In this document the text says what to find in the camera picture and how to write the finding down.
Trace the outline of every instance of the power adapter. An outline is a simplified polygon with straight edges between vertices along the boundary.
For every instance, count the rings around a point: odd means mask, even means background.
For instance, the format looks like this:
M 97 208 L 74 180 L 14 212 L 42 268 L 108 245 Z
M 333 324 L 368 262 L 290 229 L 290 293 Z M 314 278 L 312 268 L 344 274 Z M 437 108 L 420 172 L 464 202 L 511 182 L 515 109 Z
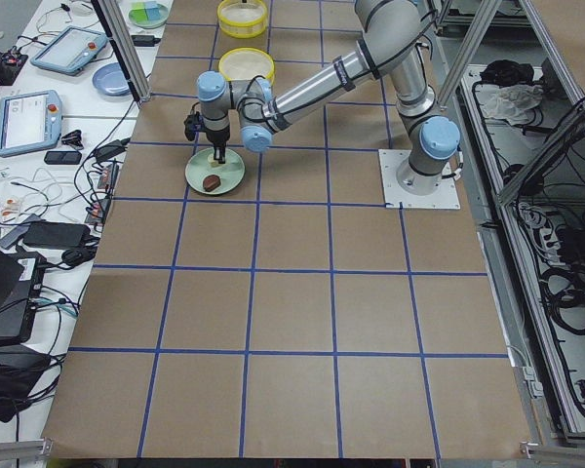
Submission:
M 132 37 L 135 47 L 154 47 L 160 42 L 159 37 L 146 34 L 136 34 L 130 37 Z
M 110 143 L 107 143 L 104 146 L 94 150 L 94 157 L 98 163 L 104 163 L 126 151 L 126 145 L 129 142 L 129 138 L 115 139 Z

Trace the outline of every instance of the blue plate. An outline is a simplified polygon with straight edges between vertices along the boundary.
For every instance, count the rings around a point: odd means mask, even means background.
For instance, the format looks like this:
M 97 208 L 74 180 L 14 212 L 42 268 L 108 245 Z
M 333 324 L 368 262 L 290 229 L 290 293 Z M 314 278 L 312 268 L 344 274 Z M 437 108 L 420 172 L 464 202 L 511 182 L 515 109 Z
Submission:
M 119 63 L 109 63 L 103 66 L 94 73 L 93 82 L 96 89 L 104 95 L 123 96 L 130 92 Z

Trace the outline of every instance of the black laptop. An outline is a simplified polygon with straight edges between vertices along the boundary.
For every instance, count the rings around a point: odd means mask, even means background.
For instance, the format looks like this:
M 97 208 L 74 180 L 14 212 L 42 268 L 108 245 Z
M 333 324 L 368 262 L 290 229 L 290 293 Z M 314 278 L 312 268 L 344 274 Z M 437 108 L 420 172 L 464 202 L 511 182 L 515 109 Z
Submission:
M 36 252 L 0 251 L 0 346 L 27 341 L 32 332 L 35 303 L 39 296 L 44 261 Z

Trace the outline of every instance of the power strip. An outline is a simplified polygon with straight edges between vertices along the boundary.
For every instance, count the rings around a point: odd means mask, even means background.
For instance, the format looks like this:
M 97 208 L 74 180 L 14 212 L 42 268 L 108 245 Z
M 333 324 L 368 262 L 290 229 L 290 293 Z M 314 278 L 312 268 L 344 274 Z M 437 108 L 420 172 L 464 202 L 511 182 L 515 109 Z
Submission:
M 117 184 L 119 177 L 119 165 L 117 163 L 110 163 L 104 166 L 104 169 L 97 181 L 97 189 L 104 190 L 106 193 L 112 193 Z
M 88 210 L 85 224 L 89 226 L 103 226 L 108 216 L 110 209 L 110 199 L 104 198 L 99 202 L 94 202 L 94 205 Z

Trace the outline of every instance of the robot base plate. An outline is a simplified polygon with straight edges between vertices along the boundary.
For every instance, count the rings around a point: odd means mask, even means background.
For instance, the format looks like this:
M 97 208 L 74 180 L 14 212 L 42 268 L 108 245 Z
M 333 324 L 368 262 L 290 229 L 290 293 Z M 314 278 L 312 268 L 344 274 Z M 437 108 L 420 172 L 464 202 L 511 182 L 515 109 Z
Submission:
M 437 190 L 429 195 L 414 195 L 405 190 L 397 181 L 397 170 L 410 156 L 408 150 L 380 149 L 379 164 L 383 182 L 383 198 L 386 208 L 423 209 L 423 210 L 459 210 L 459 198 L 455 181 L 443 178 Z M 451 173 L 449 164 L 443 174 Z

